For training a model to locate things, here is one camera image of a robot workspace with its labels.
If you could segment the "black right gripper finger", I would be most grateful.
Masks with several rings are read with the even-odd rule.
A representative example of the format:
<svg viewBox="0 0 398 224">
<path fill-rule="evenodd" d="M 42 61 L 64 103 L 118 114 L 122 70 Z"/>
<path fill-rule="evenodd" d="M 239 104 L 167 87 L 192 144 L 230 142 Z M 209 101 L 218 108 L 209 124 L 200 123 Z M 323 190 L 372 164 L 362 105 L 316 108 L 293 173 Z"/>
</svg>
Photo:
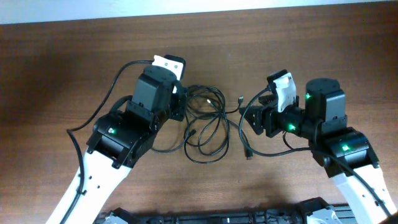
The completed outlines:
<svg viewBox="0 0 398 224">
<path fill-rule="evenodd" d="M 264 95 L 264 96 L 260 96 L 258 98 L 258 101 L 262 105 L 268 105 L 269 103 L 272 103 L 273 101 L 275 101 L 277 99 L 278 99 L 277 95 Z"/>
<path fill-rule="evenodd" d="M 263 106 L 247 106 L 239 109 L 240 115 L 249 123 L 252 130 L 260 135 L 264 132 L 262 114 L 264 111 Z"/>
</svg>

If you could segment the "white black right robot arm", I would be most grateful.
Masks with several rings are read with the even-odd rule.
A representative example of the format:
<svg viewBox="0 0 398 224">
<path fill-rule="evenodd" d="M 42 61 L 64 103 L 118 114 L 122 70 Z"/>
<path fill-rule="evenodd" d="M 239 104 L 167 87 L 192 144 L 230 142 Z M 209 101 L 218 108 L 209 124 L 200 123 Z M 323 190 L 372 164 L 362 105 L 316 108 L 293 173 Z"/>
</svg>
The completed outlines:
<svg viewBox="0 0 398 224">
<path fill-rule="evenodd" d="M 346 96 L 337 80 L 317 78 L 305 87 L 305 107 L 299 107 L 291 83 L 270 82 L 253 101 L 241 108 L 256 134 L 272 138 L 279 133 L 308 140 L 306 148 L 333 179 L 358 223 L 395 223 L 397 207 L 389 195 L 379 159 L 360 131 L 347 125 Z"/>
</svg>

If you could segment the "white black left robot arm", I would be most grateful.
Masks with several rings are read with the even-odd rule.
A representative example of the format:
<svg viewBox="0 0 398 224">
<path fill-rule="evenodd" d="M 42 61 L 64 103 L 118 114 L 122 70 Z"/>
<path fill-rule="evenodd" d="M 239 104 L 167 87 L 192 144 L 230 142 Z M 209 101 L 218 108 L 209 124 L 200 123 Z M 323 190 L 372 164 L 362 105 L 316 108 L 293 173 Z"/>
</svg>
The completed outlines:
<svg viewBox="0 0 398 224">
<path fill-rule="evenodd" d="M 182 121 L 187 89 L 181 86 L 184 64 L 147 66 L 133 95 L 120 98 L 93 126 L 79 169 L 48 223 L 93 223 L 116 187 L 138 159 L 152 148 L 160 128 Z"/>
</svg>

